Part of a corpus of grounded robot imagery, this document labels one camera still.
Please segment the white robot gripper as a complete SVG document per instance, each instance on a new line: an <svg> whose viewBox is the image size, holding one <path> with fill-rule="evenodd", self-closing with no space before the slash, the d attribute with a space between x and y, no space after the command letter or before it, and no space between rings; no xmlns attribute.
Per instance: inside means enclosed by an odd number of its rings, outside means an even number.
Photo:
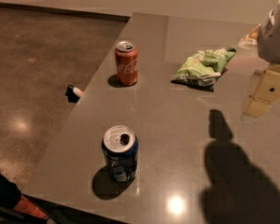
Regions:
<svg viewBox="0 0 280 224"><path fill-rule="evenodd" d="M254 72L242 119L260 119L280 100L280 0L260 25L258 54L270 64L265 70Z"/></svg>

